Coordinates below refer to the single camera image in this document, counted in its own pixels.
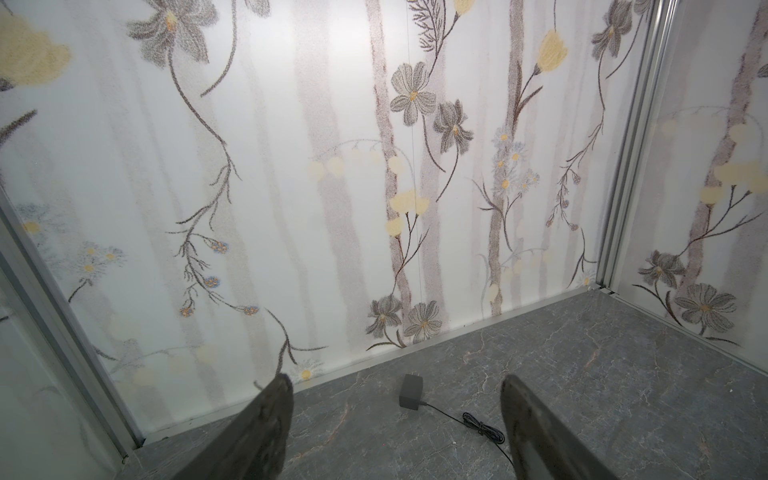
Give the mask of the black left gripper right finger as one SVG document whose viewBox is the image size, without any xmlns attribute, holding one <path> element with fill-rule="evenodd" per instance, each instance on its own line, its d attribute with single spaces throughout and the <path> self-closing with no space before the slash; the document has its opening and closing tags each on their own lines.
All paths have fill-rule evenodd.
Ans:
<svg viewBox="0 0 768 480">
<path fill-rule="evenodd" d="M 500 408 L 518 479 L 617 479 L 518 376 L 504 378 Z"/>
</svg>

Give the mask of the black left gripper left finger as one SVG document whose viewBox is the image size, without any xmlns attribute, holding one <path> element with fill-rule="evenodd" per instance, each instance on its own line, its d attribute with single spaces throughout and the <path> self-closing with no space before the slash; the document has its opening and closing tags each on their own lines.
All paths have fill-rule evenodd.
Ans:
<svg viewBox="0 0 768 480">
<path fill-rule="evenodd" d="M 277 374 L 176 479 L 276 479 L 283 470 L 294 408 L 293 384 Z"/>
</svg>

